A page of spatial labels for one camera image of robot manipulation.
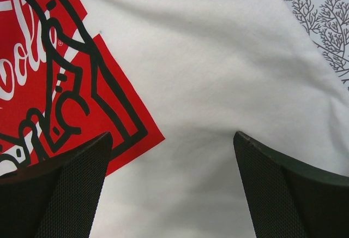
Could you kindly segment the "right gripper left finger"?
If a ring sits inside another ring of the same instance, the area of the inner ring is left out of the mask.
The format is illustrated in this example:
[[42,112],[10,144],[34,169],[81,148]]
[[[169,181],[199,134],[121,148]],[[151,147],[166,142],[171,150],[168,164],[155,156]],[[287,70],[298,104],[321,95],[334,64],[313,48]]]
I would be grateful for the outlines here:
[[89,237],[111,149],[106,132],[1,176],[1,237]]

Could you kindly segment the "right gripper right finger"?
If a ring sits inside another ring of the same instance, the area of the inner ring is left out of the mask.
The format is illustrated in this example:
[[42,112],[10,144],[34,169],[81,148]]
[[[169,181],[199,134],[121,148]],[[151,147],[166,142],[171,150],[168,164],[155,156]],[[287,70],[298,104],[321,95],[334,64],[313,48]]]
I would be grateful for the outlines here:
[[348,177],[280,153],[243,132],[234,151],[256,237],[348,237]]

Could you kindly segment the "white printed t-shirt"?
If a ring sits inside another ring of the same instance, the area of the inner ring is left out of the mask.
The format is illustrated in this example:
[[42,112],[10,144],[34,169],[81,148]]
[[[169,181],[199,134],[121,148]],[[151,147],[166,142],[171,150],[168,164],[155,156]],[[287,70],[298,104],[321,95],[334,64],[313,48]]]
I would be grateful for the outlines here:
[[110,132],[89,237],[254,237],[238,131],[348,175],[348,87],[283,0],[1,0],[1,175]]

